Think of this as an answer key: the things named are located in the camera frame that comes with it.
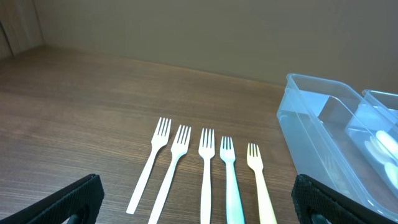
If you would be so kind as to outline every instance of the plastic container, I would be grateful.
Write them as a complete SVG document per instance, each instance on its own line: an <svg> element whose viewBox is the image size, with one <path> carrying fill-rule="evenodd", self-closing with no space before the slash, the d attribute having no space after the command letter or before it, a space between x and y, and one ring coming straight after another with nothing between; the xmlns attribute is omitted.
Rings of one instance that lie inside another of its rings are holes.
<svg viewBox="0 0 398 224"><path fill-rule="evenodd" d="M398 160L376 136L396 136L396 123L344 83L287 80L277 117L297 172L398 222Z"/></svg>

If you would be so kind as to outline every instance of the cream fork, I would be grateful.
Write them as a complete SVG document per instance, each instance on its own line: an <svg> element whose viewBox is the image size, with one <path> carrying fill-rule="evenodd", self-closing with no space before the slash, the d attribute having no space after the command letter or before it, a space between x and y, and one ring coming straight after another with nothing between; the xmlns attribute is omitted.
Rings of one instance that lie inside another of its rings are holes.
<svg viewBox="0 0 398 224"><path fill-rule="evenodd" d="M231 137L222 137L220 157L226 167L226 222L228 224L244 224L241 196L235 175L235 152Z"/></svg>
<svg viewBox="0 0 398 224"><path fill-rule="evenodd" d="M271 200L269 199L266 181L262 174L263 165L259 146L253 143L248 145L248 165L256 175L260 223L277 223Z"/></svg>
<svg viewBox="0 0 398 224"><path fill-rule="evenodd" d="M188 152L189 138L191 136L191 127L181 125L178 128L177 134L175 135L174 142L172 145L172 161L170 167L167 170L166 176L164 177L162 186L160 187L157 195L154 208L149 217L149 224L155 224L159 220L160 214L162 213L164 203L166 202L167 194L169 194L170 185L173 180L175 167L177 166L178 160L181 156Z"/></svg>
<svg viewBox="0 0 398 224"><path fill-rule="evenodd" d="M210 223L211 217L211 177L210 160L215 155L214 129L202 129L199 155L203 158L203 182L200 197L200 223Z"/></svg>
<svg viewBox="0 0 398 224"><path fill-rule="evenodd" d="M154 166L156 154L169 141L171 123L171 119L165 118L160 118L159 122L157 123L154 136L152 137L152 141L150 142L152 144L152 150L150 152L147 163L145 164L144 170L142 170L141 176L139 177L136 188L132 193L129 206L127 207L126 211L128 214L134 214L134 212L136 211L142 193L144 192L145 185L147 185L150 171Z"/></svg>

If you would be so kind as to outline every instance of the wall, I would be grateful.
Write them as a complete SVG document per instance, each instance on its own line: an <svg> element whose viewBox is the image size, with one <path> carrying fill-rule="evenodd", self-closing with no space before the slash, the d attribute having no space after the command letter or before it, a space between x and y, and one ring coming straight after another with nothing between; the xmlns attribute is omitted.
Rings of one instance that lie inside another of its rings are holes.
<svg viewBox="0 0 398 224"><path fill-rule="evenodd" d="M46 44L285 83L396 91L396 0L36 0Z"/></svg>
<svg viewBox="0 0 398 224"><path fill-rule="evenodd" d="M15 55L43 44L33 0L0 0L0 21ZM0 59L11 57L0 31Z"/></svg>

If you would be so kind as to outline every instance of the fork handle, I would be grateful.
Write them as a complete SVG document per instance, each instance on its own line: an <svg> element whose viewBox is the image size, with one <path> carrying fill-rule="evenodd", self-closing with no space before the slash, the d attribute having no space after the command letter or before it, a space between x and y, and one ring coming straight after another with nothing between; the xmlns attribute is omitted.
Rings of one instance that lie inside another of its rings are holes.
<svg viewBox="0 0 398 224"><path fill-rule="evenodd" d="M152 167L154 166L156 153L157 152L154 151L153 149L150 152L147 163L145 164L145 167L142 170L142 173L141 173L141 176L139 177L136 188L134 189L134 192L132 193L129 206L127 207L126 212L128 214L134 214L134 212L136 211L136 208L141 199L142 193L144 192L145 186L147 185L150 171L152 170Z"/></svg>
<svg viewBox="0 0 398 224"><path fill-rule="evenodd" d="M232 162L226 162L226 222L244 224L243 207Z"/></svg>
<svg viewBox="0 0 398 224"><path fill-rule="evenodd" d="M200 197L200 224L209 224L211 216L210 159L204 159L203 182Z"/></svg>
<svg viewBox="0 0 398 224"><path fill-rule="evenodd" d="M257 183L257 197L259 201L260 223L276 224L277 222L274 210L272 209L271 200L269 198L266 181L264 180L262 171L256 171L255 175Z"/></svg>
<svg viewBox="0 0 398 224"><path fill-rule="evenodd" d="M156 201L152 212L150 213L148 224L156 224L159 220L160 214L162 213L164 203L166 202L167 195L169 194L170 186L173 180L175 167L177 165L179 157L173 156L170 163L169 169L167 170L166 176L164 177L162 186L160 187L159 193L157 194Z"/></svg>

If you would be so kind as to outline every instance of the wooden panel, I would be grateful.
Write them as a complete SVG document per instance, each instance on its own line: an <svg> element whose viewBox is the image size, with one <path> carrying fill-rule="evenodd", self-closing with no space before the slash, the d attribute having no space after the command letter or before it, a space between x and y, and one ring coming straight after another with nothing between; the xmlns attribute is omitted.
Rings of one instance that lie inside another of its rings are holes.
<svg viewBox="0 0 398 224"><path fill-rule="evenodd" d="M246 223L259 223L248 142L257 143L278 223L298 223L290 196L294 164L276 112L284 88L156 63L40 48L0 63L0 218L79 178L101 176L97 223L147 223L171 161L179 124L192 127L159 223L199 223L203 127L215 129L212 223L226 223L220 139L232 136ZM159 117L172 119L136 210L127 205L150 154Z"/></svg>

